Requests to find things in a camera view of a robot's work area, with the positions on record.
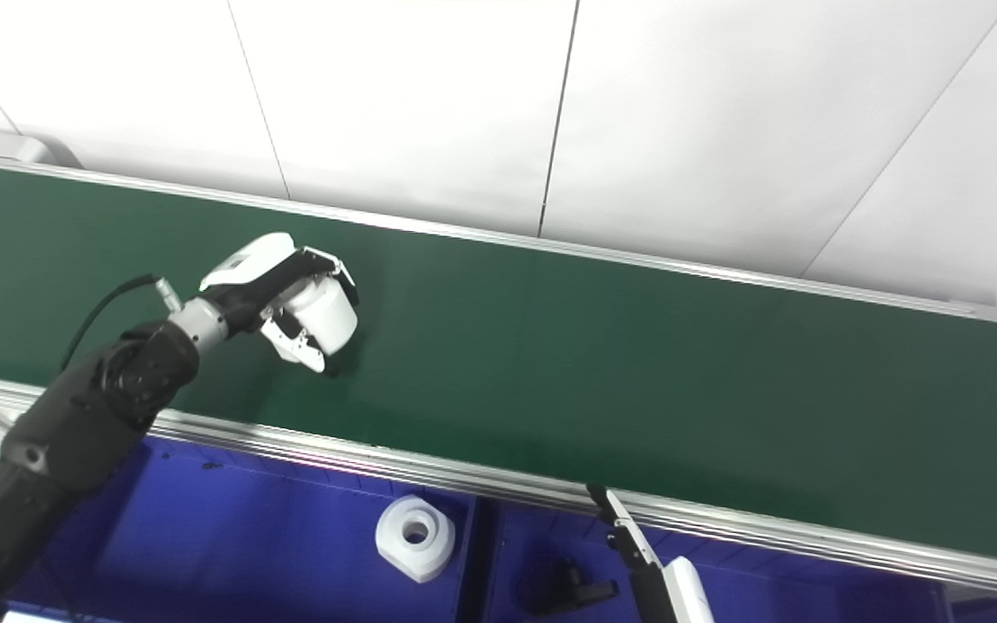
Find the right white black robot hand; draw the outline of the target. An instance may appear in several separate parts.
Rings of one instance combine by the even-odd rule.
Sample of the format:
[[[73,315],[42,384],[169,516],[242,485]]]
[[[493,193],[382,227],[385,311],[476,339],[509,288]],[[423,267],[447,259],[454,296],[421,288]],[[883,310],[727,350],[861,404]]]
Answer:
[[[605,485],[586,485],[606,525],[607,543],[620,555],[629,572],[629,584],[642,622],[712,622],[698,571],[684,556],[664,564],[653,551],[642,528]]]

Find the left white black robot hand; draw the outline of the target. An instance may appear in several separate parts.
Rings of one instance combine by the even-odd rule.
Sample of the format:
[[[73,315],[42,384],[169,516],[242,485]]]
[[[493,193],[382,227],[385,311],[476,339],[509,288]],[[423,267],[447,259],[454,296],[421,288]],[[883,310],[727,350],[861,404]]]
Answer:
[[[258,331],[285,362],[336,377],[332,358],[357,329],[356,281],[337,256],[298,246],[286,232],[262,235],[199,284],[230,336]]]

